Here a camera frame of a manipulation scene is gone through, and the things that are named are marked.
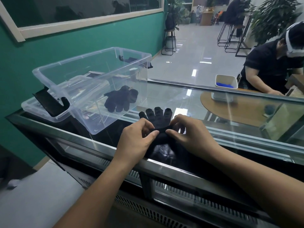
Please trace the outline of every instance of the window frame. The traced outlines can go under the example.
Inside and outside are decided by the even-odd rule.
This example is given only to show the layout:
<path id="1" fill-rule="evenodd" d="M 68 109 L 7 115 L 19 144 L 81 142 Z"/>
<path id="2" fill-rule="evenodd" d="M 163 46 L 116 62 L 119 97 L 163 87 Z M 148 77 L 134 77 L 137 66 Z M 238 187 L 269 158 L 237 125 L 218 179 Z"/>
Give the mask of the window frame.
<path id="1" fill-rule="evenodd" d="M 17 27 L 13 19 L 11 18 L 10 14 L 4 7 L 3 3 L 0 1 L 0 17 L 2 18 L 2 21 L 10 30 L 11 34 L 13 35 L 13 37 L 16 39 L 17 42 L 24 42 L 27 38 L 39 37 L 43 35 L 48 35 L 48 34 L 93 26 L 93 25 L 99 25 L 108 22 L 115 22 L 124 19 L 159 13 L 163 11 L 164 11 L 164 0 L 161 0 L 161 8 L 158 9 L 143 10 L 143 11 L 101 16 L 95 18 L 79 19 L 79 20 L 66 21 L 66 22 L 56 22 L 56 23 L 49 23 L 43 25 Z"/>

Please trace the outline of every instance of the window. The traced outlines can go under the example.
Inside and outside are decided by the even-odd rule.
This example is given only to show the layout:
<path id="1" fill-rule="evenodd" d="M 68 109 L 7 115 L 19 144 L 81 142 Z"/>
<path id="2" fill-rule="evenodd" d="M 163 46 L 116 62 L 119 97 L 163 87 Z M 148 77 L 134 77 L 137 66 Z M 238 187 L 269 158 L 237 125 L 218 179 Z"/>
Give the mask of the window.
<path id="1" fill-rule="evenodd" d="M 18 42 L 164 10 L 164 0 L 0 0 L 0 16 Z"/>

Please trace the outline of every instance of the wooden tabletop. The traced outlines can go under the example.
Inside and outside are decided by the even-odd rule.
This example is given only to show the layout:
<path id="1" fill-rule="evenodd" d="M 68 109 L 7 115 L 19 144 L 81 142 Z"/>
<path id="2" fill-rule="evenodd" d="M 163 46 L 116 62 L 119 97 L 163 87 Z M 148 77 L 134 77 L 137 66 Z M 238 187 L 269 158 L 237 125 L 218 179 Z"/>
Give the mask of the wooden tabletop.
<path id="1" fill-rule="evenodd" d="M 267 119 L 263 116 L 266 105 L 279 105 L 276 101 L 254 96 L 239 94 L 233 94 L 233 96 L 233 103 L 215 101 L 211 98 L 211 92 L 205 91 L 201 94 L 201 103 L 208 111 L 220 118 L 256 127 L 262 126 Z"/>

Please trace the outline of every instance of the black glove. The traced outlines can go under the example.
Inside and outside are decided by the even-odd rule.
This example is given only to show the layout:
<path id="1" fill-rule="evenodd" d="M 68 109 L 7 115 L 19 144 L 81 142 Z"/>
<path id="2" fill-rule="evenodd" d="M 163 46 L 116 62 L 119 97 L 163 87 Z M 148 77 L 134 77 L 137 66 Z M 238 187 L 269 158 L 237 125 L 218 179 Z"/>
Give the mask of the black glove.
<path id="1" fill-rule="evenodd" d="M 105 108 L 108 109 L 110 113 L 121 112 L 122 110 L 128 111 L 130 108 L 130 103 L 135 103 L 138 96 L 138 91 L 135 89 L 130 89 L 129 86 L 123 86 L 120 90 L 113 90 L 104 94 L 108 96 L 105 101 Z"/>
<path id="2" fill-rule="evenodd" d="M 171 144 L 174 142 L 174 139 L 169 137 L 165 131 L 167 129 L 172 129 L 173 126 L 170 126 L 170 121 L 172 117 L 172 111 L 171 109 L 167 108 L 165 109 L 165 113 L 163 114 L 163 110 L 160 107 L 155 107 L 154 112 L 152 109 L 147 109 L 145 115 L 144 112 L 139 113 L 140 118 L 145 118 L 148 121 L 150 121 L 155 129 L 151 130 L 158 130 L 159 134 L 157 135 L 156 139 L 152 142 L 152 144 L 148 148 L 148 154 L 146 156 L 149 156 L 149 153 L 151 153 L 151 150 L 153 151 L 154 147 L 156 145 L 163 145 L 163 144 Z"/>

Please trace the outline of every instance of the display counter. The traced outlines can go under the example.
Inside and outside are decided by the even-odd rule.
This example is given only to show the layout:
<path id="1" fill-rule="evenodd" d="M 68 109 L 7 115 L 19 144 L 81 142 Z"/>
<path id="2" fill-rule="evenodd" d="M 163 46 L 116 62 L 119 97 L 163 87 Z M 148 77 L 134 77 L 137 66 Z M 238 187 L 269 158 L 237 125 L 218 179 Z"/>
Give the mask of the display counter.
<path id="1" fill-rule="evenodd" d="M 304 99 L 159 80 L 148 80 L 147 95 L 96 135 L 71 116 L 53 123 L 19 110 L 7 119 L 83 187 L 109 165 L 123 128 L 155 107 L 200 119 L 221 146 L 304 181 Z M 116 202 L 168 227 L 275 227 L 232 180 L 182 146 L 157 146 Z"/>

